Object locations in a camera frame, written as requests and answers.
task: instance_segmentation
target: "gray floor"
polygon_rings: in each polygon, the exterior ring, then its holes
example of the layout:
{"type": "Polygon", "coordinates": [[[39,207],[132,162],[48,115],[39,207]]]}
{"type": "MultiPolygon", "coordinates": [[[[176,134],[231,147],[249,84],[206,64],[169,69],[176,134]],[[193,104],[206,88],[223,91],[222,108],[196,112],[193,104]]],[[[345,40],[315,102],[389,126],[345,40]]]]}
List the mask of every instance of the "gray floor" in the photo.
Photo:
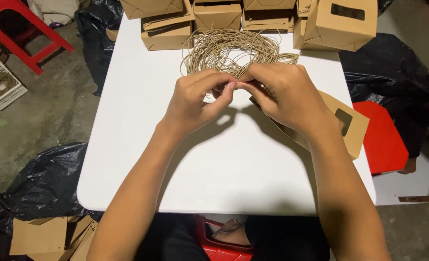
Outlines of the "gray floor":
{"type": "MultiPolygon", "coordinates": [[[[99,98],[91,94],[96,86],[75,27],[72,24],[57,32],[76,50],[47,62],[41,76],[13,55],[6,64],[29,92],[0,111],[0,192],[36,153],[89,139],[99,98]]],[[[422,0],[396,0],[380,17],[378,31],[396,34],[429,67],[429,6],[422,0]]],[[[38,38],[28,48],[36,51],[46,42],[38,38]]],[[[429,204],[382,206],[378,211],[393,260],[429,261],[429,204]]],[[[210,218],[227,221],[230,217],[210,218]]]]}

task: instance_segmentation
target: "white table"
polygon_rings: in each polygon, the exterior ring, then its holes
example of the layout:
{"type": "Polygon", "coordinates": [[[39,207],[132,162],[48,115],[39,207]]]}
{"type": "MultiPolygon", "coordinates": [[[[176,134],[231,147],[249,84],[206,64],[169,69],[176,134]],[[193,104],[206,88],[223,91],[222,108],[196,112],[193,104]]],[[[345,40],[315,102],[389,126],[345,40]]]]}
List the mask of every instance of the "white table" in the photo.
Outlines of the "white table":
{"type": "MultiPolygon", "coordinates": [[[[281,37],[281,52],[300,52],[292,48],[292,33],[281,37]]],[[[106,210],[142,154],[181,76],[181,60],[181,50],[147,51],[140,20],[123,17],[78,184],[86,209],[106,210]]],[[[319,90],[351,106],[337,53],[303,51],[298,63],[319,90]]],[[[159,212],[316,214],[310,153],[281,133],[249,97],[235,91],[217,120],[179,146],[161,189],[159,212]]],[[[375,202],[364,149],[354,165],[375,202]]]]}

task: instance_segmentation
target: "hand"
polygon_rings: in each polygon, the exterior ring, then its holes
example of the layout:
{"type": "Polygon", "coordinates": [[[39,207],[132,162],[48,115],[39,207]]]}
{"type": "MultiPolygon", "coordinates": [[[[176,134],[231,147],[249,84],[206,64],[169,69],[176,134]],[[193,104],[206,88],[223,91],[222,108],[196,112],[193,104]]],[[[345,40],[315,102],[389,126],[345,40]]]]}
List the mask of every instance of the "hand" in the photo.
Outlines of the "hand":
{"type": "Polygon", "coordinates": [[[185,138],[231,104],[236,84],[234,76],[212,68],[179,78],[168,110],[160,123],[178,138],[185,138]],[[222,88],[224,89],[216,101],[211,104],[203,102],[209,91],[215,92],[213,89],[222,88]]]}
{"type": "Polygon", "coordinates": [[[306,138],[338,126],[338,119],[324,103],[302,65],[252,64],[237,84],[258,101],[263,112],[306,138]],[[263,83],[272,98],[260,87],[263,83]]]}

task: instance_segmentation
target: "white basket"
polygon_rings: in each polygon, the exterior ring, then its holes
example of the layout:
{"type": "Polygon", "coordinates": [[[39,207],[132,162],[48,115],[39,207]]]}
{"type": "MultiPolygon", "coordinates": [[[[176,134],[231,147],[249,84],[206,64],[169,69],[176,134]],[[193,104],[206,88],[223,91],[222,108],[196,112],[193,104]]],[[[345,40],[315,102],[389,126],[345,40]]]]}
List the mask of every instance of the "white basket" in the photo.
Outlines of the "white basket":
{"type": "Polygon", "coordinates": [[[0,62],[0,72],[9,73],[16,81],[15,87],[11,88],[8,92],[5,92],[0,97],[0,110],[3,110],[9,104],[20,98],[21,95],[26,93],[28,90],[21,84],[21,82],[0,62]]]}

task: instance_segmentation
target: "red stool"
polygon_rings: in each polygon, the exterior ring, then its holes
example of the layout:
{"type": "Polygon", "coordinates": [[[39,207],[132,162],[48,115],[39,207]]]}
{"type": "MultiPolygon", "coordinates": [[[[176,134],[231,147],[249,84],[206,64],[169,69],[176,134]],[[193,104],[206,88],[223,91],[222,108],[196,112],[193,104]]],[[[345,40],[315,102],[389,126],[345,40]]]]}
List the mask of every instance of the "red stool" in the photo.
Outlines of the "red stool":
{"type": "Polygon", "coordinates": [[[206,237],[206,224],[219,228],[223,224],[205,219],[202,215],[195,216],[196,236],[211,261],[250,261],[253,253],[252,247],[234,246],[208,239],[206,237]]]}
{"type": "Polygon", "coordinates": [[[409,153],[388,111],[371,101],[353,103],[353,108],[370,119],[364,148],[372,176],[404,169],[409,153]]]}
{"type": "Polygon", "coordinates": [[[40,75],[43,70],[37,65],[39,61],[44,59],[47,55],[53,53],[59,47],[65,48],[67,51],[74,51],[74,48],[68,42],[61,38],[58,33],[50,29],[43,21],[41,21],[29,8],[27,8],[20,0],[0,0],[0,12],[6,9],[12,9],[19,12],[29,22],[36,26],[41,32],[52,40],[52,43],[35,54],[29,56],[23,49],[21,49],[12,39],[5,35],[0,30],[0,42],[5,45],[14,55],[20,58],[27,66],[29,66],[37,75],[40,75]]]}

